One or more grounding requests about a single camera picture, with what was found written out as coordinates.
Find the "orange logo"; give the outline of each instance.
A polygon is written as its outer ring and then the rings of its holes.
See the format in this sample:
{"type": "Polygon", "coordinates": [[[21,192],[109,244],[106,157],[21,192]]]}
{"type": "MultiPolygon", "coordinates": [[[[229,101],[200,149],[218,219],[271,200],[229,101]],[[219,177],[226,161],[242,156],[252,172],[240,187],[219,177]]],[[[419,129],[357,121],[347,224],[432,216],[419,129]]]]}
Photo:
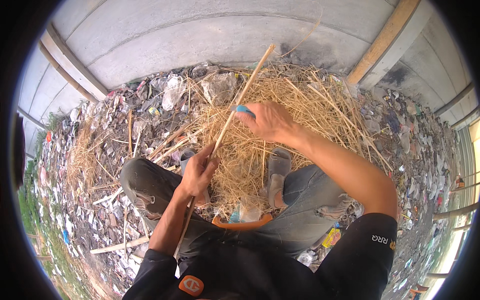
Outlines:
{"type": "Polygon", "coordinates": [[[197,297],[204,290],[204,283],[195,276],[185,276],[179,284],[179,289],[185,293],[197,297]]]}

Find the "logo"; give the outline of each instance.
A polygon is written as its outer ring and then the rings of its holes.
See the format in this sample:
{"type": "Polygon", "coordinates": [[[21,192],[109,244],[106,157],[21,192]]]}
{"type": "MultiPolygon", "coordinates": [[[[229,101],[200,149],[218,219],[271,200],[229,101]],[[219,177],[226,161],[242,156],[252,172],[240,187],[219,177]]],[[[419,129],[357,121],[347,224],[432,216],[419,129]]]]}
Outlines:
{"type": "Polygon", "coordinates": [[[181,280],[179,289],[191,296],[197,297],[203,292],[204,283],[195,276],[187,275],[181,280]]]}
{"type": "Polygon", "coordinates": [[[383,238],[383,237],[378,236],[378,235],[372,235],[372,240],[373,240],[373,241],[377,241],[377,242],[379,242],[379,243],[383,243],[383,244],[385,244],[385,245],[386,245],[387,242],[388,242],[388,239],[383,238]]]}

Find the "black sleeve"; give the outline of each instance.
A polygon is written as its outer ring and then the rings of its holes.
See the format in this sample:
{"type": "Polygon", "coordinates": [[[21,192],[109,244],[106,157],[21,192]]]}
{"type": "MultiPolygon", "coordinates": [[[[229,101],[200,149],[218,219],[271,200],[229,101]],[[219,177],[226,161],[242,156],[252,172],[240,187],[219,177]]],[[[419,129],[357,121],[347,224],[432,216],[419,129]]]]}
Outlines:
{"type": "Polygon", "coordinates": [[[350,224],[315,275],[332,299],[380,299],[395,246],[395,219],[366,214],[350,224]]]}
{"type": "Polygon", "coordinates": [[[137,277],[123,299],[158,299],[177,280],[176,268],[173,256],[148,249],[137,277]]]}

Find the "forearm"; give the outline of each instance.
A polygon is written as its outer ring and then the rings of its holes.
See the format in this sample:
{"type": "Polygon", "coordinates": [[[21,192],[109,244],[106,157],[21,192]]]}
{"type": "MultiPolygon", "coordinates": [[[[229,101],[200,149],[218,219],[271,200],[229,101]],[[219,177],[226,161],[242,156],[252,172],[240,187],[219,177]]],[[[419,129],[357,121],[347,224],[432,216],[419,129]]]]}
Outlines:
{"type": "Polygon", "coordinates": [[[182,188],[178,187],[175,190],[170,203],[150,237],[149,249],[165,255],[175,253],[180,240],[187,204],[191,198],[182,188]]]}
{"type": "Polygon", "coordinates": [[[365,213],[382,212],[396,218],[392,181],[359,155],[296,125],[284,143],[312,160],[345,192],[365,206],[365,213]]]}

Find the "blue utility knife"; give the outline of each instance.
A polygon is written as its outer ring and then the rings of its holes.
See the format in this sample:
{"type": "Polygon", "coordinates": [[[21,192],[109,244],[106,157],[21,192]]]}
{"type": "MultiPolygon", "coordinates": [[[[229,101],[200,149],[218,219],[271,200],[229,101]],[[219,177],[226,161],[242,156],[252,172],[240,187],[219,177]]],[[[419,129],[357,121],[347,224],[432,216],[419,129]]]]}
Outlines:
{"type": "Polygon", "coordinates": [[[251,110],[249,110],[245,105],[232,105],[230,107],[230,110],[231,111],[235,110],[235,111],[245,112],[245,113],[251,115],[254,119],[256,119],[255,114],[251,110]]]}

